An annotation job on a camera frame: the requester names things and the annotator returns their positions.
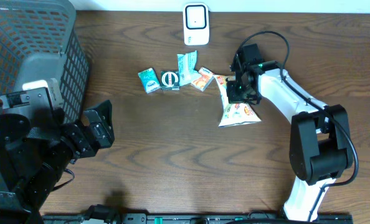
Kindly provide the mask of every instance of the gray basket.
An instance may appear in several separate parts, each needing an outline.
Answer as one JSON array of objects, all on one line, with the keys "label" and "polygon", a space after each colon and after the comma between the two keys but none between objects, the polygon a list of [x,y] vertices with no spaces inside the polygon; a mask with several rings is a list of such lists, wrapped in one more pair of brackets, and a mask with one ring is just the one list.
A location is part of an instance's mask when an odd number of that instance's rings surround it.
[{"label": "gray basket", "polygon": [[76,120],[90,67],[74,22],[75,9],[67,0],[0,0],[0,95],[21,91],[24,83],[56,78],[64,122]]}]

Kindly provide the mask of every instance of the white device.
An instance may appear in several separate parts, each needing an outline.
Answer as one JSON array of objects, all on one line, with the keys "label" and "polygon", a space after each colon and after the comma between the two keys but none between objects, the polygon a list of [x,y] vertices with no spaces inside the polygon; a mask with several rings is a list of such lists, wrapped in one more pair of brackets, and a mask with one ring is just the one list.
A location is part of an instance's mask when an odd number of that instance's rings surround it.
[{"label": "white device", "polygon": [[[318,105],[320,108],[324,108],[326,106],[326,103],[313,98],[301,86],[295,83],[293,79],[290,78],[286,70],[283,70],[283,75],[286,76],[288,83],[290,83],[301,94],[310,98],[314,104]],[[295,114],[299,114],[301,112],[312,113],[317,111],[316,108],[306,104],[303,99],[289,88],[289,86],[282,82],[279,68],[266,71],[263,75],[259,76],[259,92],[261,92],[262,96],[270,100],[280,110],[280,112],[282,112],[289,123],[292,123],[292,116]],[[332,184],[335,181],[336,179],[329,178],[318,181],[316,184],[309,186],[305,181],[296,177],[289,199],[283,206],[286,217],[289,220],[307,221],[315,199],[317,198],[323,184]],[[312,211],[311,220],[315,220],[318,217],[318,207],[328,189],[329,187],[327,187],[326,191],[322,193],[316,208]]]},{"label": "white device", "polygon": [[204,45],[209,42],[209,9],[203,3],[186,4],[183,11],[184,42],[186,45]]},{"label": "white device", "polygon": [[62,98],[62,93],[60,92],[59,81],[56,78],[28,82],[23,84],[22,89],[23,91],[26,91],[43,87],[48,89],[48,94],[49,98],[51,99],[53,109],[56,110],[58,108],[63,108],[64,101]]}]

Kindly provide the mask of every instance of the basket mesh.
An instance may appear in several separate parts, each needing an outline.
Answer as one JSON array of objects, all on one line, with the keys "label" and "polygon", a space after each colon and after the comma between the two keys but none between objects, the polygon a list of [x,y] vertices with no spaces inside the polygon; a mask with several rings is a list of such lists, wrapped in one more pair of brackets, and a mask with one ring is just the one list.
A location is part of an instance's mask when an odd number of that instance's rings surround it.
[{"label": "basket mesh", "polygon": [[69,5],[63,0],[0,1],[0,95],[14,89],[26,57],[65,51],[67,60],[60,79],[65,122],[79,117],[89,74],[73,29],[75,11]]}]

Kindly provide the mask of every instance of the wood grain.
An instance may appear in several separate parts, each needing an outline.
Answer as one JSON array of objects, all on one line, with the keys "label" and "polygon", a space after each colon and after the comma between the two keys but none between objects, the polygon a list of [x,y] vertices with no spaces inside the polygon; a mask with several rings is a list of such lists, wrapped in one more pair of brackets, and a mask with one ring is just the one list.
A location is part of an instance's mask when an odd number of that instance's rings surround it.
[{"label": "wood grain", "polygon": [[[370,223],[370,15],[210,13],[210,25],[209,44],[188,47],[181,13],[78,12],[76,31],[93,66],[85,106],[111,100],[116,140],[70,166],[75,181],[52,193],[42,212],[77,213],[97,203],[151,213],[278,210],[295,175],[290,125],[274,105],[263,100],[254,107],[261,123],[219,129],[215,82],[205,92],[185,86],[147,95],[137,76],[150,67],[175,70],[176,54],[193,50],[197,68],[230,75],[238,45],[269,29],[289,40],[293,79],[348,112],[359,176],[331,188],[320,211],[349,212],[355,223]],[[254,42],[267,60],[283,60],[277,37]]]}]

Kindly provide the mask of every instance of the small box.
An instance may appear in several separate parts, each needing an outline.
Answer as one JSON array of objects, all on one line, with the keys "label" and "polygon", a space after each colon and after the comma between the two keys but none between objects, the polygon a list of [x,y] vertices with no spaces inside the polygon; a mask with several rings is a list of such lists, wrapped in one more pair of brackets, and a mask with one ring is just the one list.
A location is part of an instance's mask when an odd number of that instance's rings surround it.
[{"label": "small box", "polygon": [[143,88],[145,89],[146,93],[151,93],[161,88],[160,82],[153,68],[149,68],[138,73],[138,76],[141,79]]},{"label": "small box", "polygon": [[161,89],[179,90],[179,73],[176,71],[161,71]]},{"label": "small box", "polygon": [[202,77],[193,80],[191,85],[201,91],[204,91],[212,81],[214,73],[204,67],[201,67],[199,74],[201,74]]}]

